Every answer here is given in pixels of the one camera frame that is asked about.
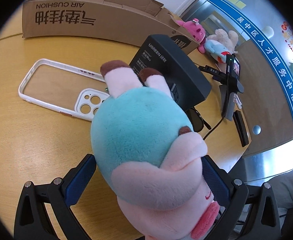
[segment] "screw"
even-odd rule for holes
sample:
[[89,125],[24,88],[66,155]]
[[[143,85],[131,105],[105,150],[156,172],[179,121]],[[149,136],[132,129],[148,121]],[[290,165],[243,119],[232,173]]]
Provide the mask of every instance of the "screw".
[[264,187],[271,188],[271,184],[266,182],[266,183],[264,183]]
[[56,178],[56,179],[53,180],[53,183],[55,185],[59,185],[61,182],[62,182],[62,179],[61,178]]
[[24,187],[29,187],[31,185],[32,185],[32,182],[30,182],[30,181],[27,181],[27,182],[24,183]]
[[240,179],[235,179],[235,180],[234,180],[234,184],[240,186],[240,185],[242,185],[242,180],[240,180]]

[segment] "black product box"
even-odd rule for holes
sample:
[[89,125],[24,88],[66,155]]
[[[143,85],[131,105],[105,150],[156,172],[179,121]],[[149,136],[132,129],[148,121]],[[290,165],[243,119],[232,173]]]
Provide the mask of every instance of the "black product box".
[[145,67],[160,71],[175,102],[185,111],[204,101],[211,84],[192,60],[167,35],[149,35],[130,63],[139,75]]

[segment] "phone case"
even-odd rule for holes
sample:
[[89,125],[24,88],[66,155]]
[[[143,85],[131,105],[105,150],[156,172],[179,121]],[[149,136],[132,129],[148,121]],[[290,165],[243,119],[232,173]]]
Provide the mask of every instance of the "phone case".
[[88,121],[109,97],[101,74],[49,59],[34,63],[18,92],[29,103]]

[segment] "gray fabric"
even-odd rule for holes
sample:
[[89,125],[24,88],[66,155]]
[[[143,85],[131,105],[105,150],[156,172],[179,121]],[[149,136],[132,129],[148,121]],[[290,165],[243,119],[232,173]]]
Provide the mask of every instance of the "gray fabric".
[[293,170],[268,181],[279,208],[293,208]]

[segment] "black metal bracket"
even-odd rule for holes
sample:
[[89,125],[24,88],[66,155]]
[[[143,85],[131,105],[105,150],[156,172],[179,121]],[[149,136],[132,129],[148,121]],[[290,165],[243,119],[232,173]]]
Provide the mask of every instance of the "black metal bracket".
[[226,208],[204,240],[227,240],[245,204],[251,204],[251,207],[237,240],[280,239],[280,218],[269,183],[257,187],[245,185],[240,179],[231,179],[208,155],[202,157],[202,166],[204,179],[216,201]]
[[91,240],[70,206],[77,203],[95,170],[95,158],[87,154],[63,179],[56,178],[50,184],[36,186],[27,181],[17,206],[14,239],[58,240],[44,205],[50,203],[68,240]]
[[199,66],[199,70],[205,73],[209,73],[213,76],[213,79],[220,82],[222,85],[227,85],[229,84],[229,93],[243,93],[244,92],[244,87],[240,83],[240,81],[234,77],[233,75],[230,74],[229,80],[227,81],[227,75],[213,67],[210,67],[208,65]]
[[[279,215],[270,184],[247,186],[239,179],[231,179],[208,155],[202,157],[202,165],[204,179],[215,200],[226,207],[205,240],[227,240],[245,204],[251,204],[251,209],[238,240],[279,239]],[[50,203],[68,240],[91,240],[70,206],[77,203],[95,169],[95,158],[88,154],[64,178],[55,178],[50,184],[43,185],[27,181],[16,211],[14,239],[59,240],[45,208],[45,203]]]

